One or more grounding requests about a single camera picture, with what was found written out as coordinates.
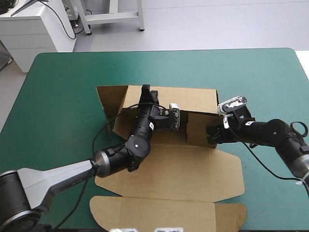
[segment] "green tabletop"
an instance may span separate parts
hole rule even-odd
[[[309,81],[291,49],[48,53],[36,57],[0,134],[0,172],[46,170],[85,160],[105,117],[100,85],[215,88],[220,101],[243,95],[259,121],[280,118],[309,124]],[[102,133],[97,148],[120,141]],[[243,229],[308,229],[309,200],[294,181],[275,179],[242,144],[218,149],[242,160],[246,192],[226,200],[248,207]],[[275,173],[291,176],[273,148],[254,149]],[[58,194],[43,223],[58,224],[82,185]],[[95,195],[110,194],[91,180],[65,228],[98,228],[89,210]]]

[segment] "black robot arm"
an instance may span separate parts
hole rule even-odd
[[[138,169],[151,151],[153,132],[177,131],[179,125],[177,104],[170,104],[169,110],[162,108],[158,92],[143,85],[135,125],[124,143],[98,151],[94,160],[47,171],[22,168],[0,174],[0,232],[50,232],[50,226],[37,223],[41,213],[49,211],[57,193],[82,181],[86,181],[85,188],[93,176],[107,177],[123,169]]]
[[[269,122],[256,122],[246,107],[245,97],[236,97],[218,105],[218,113],[224,122],[207,128],[210,144],[245,142],[250,148],[257,145],[274,147],[291,173],[309,185],[309,146],[304,137],[308,128],[303,122],[290,125],[280,119]],[[304,134],[300,134],[293,125],[300,123]]]
[[[171,103],[167,112],[159,107],[158,91],[150,91],[149,85],[143,85],[135,125],[128,140],[96,153],[95,159],[99,164],[97,175],[106,177],[123,169],[135,171],[150,153],[153,132],[177,131],[179,125],[180,111],[177,104]]]

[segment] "flattened cardboard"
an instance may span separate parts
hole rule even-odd
[[[140,86],[98,87],[108,119],[139,102]],[[133,173],[124,170],[96,184],[123,197],[91,199],[91,212],[106,229],[184,227],[186,232],[236,232],[247,210],[242,204],[214,202],[244,193],[240,159],[207,143],[206,127],[222,121],[213,89],[151,87],[159,91],[160,104],[181,109],[178,132],[155,131],[152,151]],[[117,118],[114,132],[127,138],[136,109]]]
[[[96,196],[90,208],[96,222],[107,230],[153,232],[158,227],[183,227],[185,232],[216,231],[214,203]]]
[[[152,145],[136,172],[123,170],[95,182],[126,197],[211,203],[245,191],[237,156],[190,145]]]
[[[217,232],[239,231],[247,217],[243,204],[215,204]]]

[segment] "floor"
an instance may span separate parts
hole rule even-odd
[[[85,0],[94,14],[106,0]],[[74,52],[289,47],[309,76],[309,0],[144,0],[138,22],[93,25],[77,35]],[[119,0],[119,11],[136,8]],[[0,131],[25,80],[15,62],[0,71]]]

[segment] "brown cardboard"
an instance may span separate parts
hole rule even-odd
[[[140,86],[98,87],[108,119],[136,104]],[[247,210],[242,204],[215,203],[244,193],[240,159],[207,143],[206,127],[222,121],[216,115],[213,89],[151,87],[159,91],[160,104],[181,109],[178,132],[155,131],[152,150],[140,168],[121,171],[96,184],[123,197],[91,199],[96,222],[106,229],[183,227],[185,232],[236,232]],[[118,117],[113,131],[127,138],[136,109]]]
[[[245,191],[237,156],[190,145],[152,145],[136,172],[123,170],[95,182],[126,197],[211,203]]]
[[[206,136],[205,122],[209,126],[216,125],[219,120],[215,89],[179,87],[151,87],[151,89],[158,90],[160,105],[169,108],[170,103],[177,103],[181,109],[180,131],[177,133],[168,130],[156,131],[151,140],[152,144],[189,144],[215,147],[204,139]],[[121,109],[138,103],[141,94],[141,86],[99,86],[97,90],[108,119],[116,116]],[[199,126],[195,123],[195,116],[198,113],[198,119],[201,122]],[[113,131],[127,139],[134,125],[135,115],[136,109],[128,110],[120,115],[116,119]],[[198,131],[190,133],[193,128]],[[193,134],[196,133],[203,136],[199,140],[195,140],[196,136]]]

